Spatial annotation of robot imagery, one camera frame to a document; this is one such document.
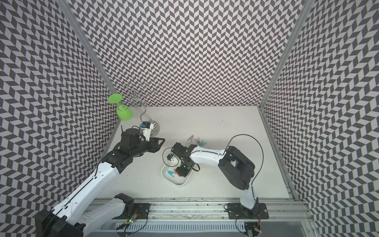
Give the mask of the teal clothespin bottom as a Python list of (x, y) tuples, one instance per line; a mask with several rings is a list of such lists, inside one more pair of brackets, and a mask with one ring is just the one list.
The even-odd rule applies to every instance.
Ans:
[(167, 173), (168, 173), (171, 177), (173, 177), (173, 178), (175, 177), (175, 176), (174, 176), (174, 174), (175, 174), (174, 171), (169, 171), (169, 170), (168, 170)]

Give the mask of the teal clothespin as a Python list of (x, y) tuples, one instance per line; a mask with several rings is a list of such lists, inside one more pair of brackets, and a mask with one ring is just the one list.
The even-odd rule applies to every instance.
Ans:
[(205, 145), (206, 145), (206, 142), (204, 142), (204, 140), (202, 140), (202, 141), (200, 142), (200, 144), (199, 144), (200, 147), (203, 147), (203, 146), (205, 146)]
[(168, 170), (167, 173), (168, 173), (171, 177), (173, 177), (173, 178), (175, 177), (175, 176), (174, 176), (174, 174), (175, 174), (174, 171), (169, 171), (169, 170)]

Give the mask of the white plastic storage box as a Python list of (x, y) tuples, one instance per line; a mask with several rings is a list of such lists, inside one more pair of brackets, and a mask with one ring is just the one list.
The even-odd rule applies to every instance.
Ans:
[(179, 177), (177, 174), (174, 174), (174, 176), (175, 176), (174, 178), (171, 177), (171, 176), (167, 173), (167, 171), (168, 171), (168, 170), (169, 170), (169, 171), (174, 171), (174, 170), (180, 165), (180, 160), (179, 160), (178, 158), (176, 158), (176, 159), (177, 159), (177, 163), (176, 163), (176, 166), (174, 166), (174, 167), (169, 167), (169, 166), (167, 166), (167, 165), (166, 165), (166, 157), (167, 157), (168, 154), (171, 153), (170, 151), (171, 151), (171, 148), (169, 147), (169, 148), (166, 148), (166, 149), (163, 151), (163, 153), (162, 153), (162, 160), (163, 160), (164, 165), (163, 165), (163, 167), (162, 167), (162, 169), (161, 169), (161, 176), (162, 176), (162, 178), (163, 178), (165, 181), (171, 183), (172, 185), (174, 185), (174, 186), (176, 186), (176, 187), (182, 187), (182, 186), (184, 186), (184, 185), (187, 184), (189, 178), (191, 177), (191, 175), (192, 175), (192, 173), (193, 173), (193, 170), (191, 170), (191, 171), (189, 172), (189, 174), (188, 174), (186, 177)]

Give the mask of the teal clothespin top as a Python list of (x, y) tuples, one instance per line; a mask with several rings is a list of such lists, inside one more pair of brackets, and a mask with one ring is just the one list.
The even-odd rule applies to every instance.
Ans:
[(199, 144), (200, 147), (203, 147), (203, 146), (205, 146), (205, 145), (206, 145), (206, 142), (204, 142), (204, 140), (202, 140), (202, 141), (200, 142), (200, 144)]

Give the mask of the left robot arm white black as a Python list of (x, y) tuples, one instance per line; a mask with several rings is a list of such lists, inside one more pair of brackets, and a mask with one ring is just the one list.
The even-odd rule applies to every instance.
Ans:
[(85, 210), (134, 158), (158, 152), (164, 142), (164, 138), (147, 138), (136, 128), (123, 131), (120, 142), (100, 160), (96, 170), (75, 191), (52, 210), (43, 209), (34, 216), (36, 235), (85, 237), (115, 217), (133, 216), (134, 198), (123, 193), (89, 213)]

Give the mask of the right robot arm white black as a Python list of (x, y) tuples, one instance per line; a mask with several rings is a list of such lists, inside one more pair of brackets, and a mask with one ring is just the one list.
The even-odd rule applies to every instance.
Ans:
[(212, 150), (199, 145), (185, 147), (181, 143), (175, 143), (163, 161), (176, 161), (174, 172), (183, 178), (193, 171), (199, 172), (200, 165), (218, 167), (226, 179), (242, 191), (242, 207), (253, 210), (258, 204), (253, 188), (255, 164), (235, 146), (228, 144), (223, 150)]

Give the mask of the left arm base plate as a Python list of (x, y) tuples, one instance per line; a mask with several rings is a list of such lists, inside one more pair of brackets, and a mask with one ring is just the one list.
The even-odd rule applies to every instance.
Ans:
[(137, 219), (147, 219), (148, 214), (150, 212), (150, 203), (135, 203), (133, 207), (131, 205), (126, 206), (124, 212), (113, 219), (130, 219), (133, 214), (137, 214)]

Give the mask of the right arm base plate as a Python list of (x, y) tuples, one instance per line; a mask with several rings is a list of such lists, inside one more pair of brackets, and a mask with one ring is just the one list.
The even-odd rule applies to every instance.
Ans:
[(268, 209), (265, 203), (255, 203), (252, 209), (248, 209), (240, 203), (228, 203), (225, 207), (229, 219), (269, 219)]

